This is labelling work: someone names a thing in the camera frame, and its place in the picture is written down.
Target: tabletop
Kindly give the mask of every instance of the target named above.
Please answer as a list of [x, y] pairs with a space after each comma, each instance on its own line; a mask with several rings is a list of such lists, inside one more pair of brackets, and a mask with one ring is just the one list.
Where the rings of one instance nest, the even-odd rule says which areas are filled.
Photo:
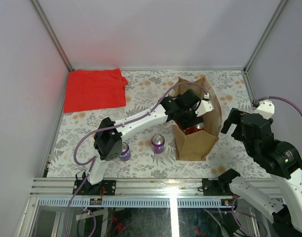
[[[134, 115], [154, 105], [163, 93], [173, 86], [179, 77], [196, 81], [205, 75], [214, 87], [219, 99], [223, 121], [231, 109], [252, 111], [241, 71], [124, 71], [126, 106], [114, 109], [92, 110], [63, 115], [59, 134], [51, 154], [47, 177], [74, 177], [87, 166], [78, 166], [73, 160], [73, 151], [79, 140], [88, 132], [98, 128], [106, 117], [112, 120]], [[154, 154], [151, 138], [162, 134], [165, 150]], [[175, 139], [172, 126], [157, 125], [137, 133], [126, 140], [132, 157], [123, 162], [110, 162], [104, 177], [108, 178], [215, 178], [233, 168], [246, 178], [270, 177], [264, 169], [253, 162], [241, 142], [235, 141], [230, 133], [220, 134], [219, 141], [206, 157], [206, 161], [176, 160]], [[94, 139], [89, 137], [81, 145], [77, 158], [85, 162], [94, 156]]]

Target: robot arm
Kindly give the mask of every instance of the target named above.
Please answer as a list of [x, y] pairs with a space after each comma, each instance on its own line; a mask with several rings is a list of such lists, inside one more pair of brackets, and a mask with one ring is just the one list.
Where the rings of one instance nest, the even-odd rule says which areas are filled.
[[286, 205], [265, 195], [234, 171], [219, 176], [221, 187], [246, 199], [273, 223], [277, 233], [302, 236], [302, 160], [297, 149], [288, 142], [274, 139], [271, 132], [274, 105], [261, 101], [252, 114], [232, 109], [221, 133], [236, 124], [232, 137], [241, 141], [253, 158], [277, 183]]
[[153, 111], [152, 108], [154, 106], [121, 120], [111, 121], [110, 118], [102, 120], [99, 128], [117, 125], [119, 127], [97, 132], [94, 136], [94, 148], [97, 158], [88, 178], [88, 181], [92, 185], [103, 180], [103, 175], [109, 161], [119, 157], [122, 141], [148, 127], [170, 120], [178, 121], [182, 129], [189, 128], [203, 122], [202, 115], [212, 111], [213, 105], [208, 99], [201, 100], [192, 89], [189, 89], [183, 95], [178, 95], [176, 98], [171, 96], [165, 97]]

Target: white panel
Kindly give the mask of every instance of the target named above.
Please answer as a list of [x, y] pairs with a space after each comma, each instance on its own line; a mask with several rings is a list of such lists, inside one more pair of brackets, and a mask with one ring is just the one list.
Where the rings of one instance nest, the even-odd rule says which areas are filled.
[[67, 71], [28, 0], [0, 0], [0, 237], [40, 175]]
[[[282, 12], [249, 72], [257, 97], [281, 96], [302, 108], [302, 0]], [[284, 102], [275, 105], [275, 137], [297, 147], [302, 156], [302, 118]]]
[[41, 0], [75, 68], [244, 67], [280, 0]]

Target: silver can top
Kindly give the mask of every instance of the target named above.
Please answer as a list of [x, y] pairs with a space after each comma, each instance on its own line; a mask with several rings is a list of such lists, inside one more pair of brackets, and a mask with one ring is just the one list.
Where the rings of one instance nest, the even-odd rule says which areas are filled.
[[204, 123], [200, 122], [199, 124], [196, 124], [194, 127], [197, 128], [197, 129], [203, 129], [204, 128]]
[[125, 142], [122, 143], [121, 152], [125, 152], [128, 149], [129, 145]]
[[154, 135], [152, 137], [152, 142], [156, 145], [161, 145], [164, 142], [164, 137], [161, 135]]

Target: folded red towel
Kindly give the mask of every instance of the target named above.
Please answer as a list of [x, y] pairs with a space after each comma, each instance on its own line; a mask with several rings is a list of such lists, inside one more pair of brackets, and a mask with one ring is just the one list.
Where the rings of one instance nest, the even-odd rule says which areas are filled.
[[64, 113], [116, 108], [126, 105], [128, 81], [120, 69], [70, 72], [64, 101]]

